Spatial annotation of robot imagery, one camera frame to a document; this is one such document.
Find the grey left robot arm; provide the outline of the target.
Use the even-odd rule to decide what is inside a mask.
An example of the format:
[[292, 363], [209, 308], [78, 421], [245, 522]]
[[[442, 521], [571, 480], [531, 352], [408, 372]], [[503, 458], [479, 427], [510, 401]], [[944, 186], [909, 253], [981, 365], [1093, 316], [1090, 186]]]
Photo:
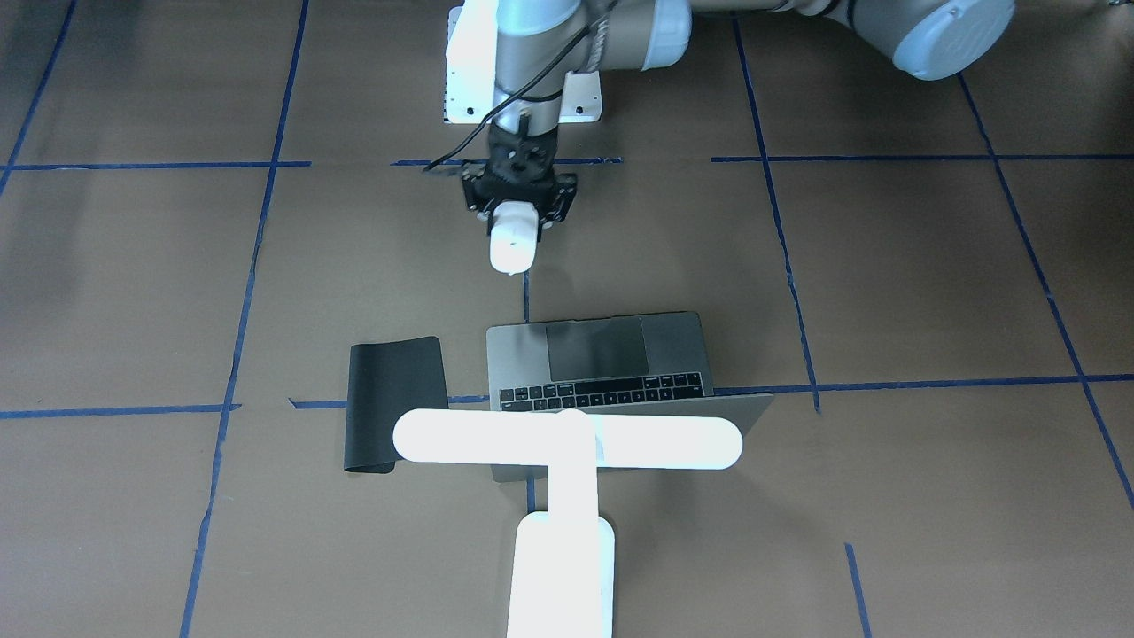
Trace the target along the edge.
[[1008, 28], [1013, 1], [465, 1], [451, 12], [448, 118], [486, 133], [486, 164], [464, 161], [462, 197], [489, 227], [518, 206], [550, 229], [570, 213], [578, 179], [555, 170], [559, 129], [592, 120], [603, 73], [680, 62], [712, 18], [794, 12], [835, 23], [919, 80], [980, 59]]

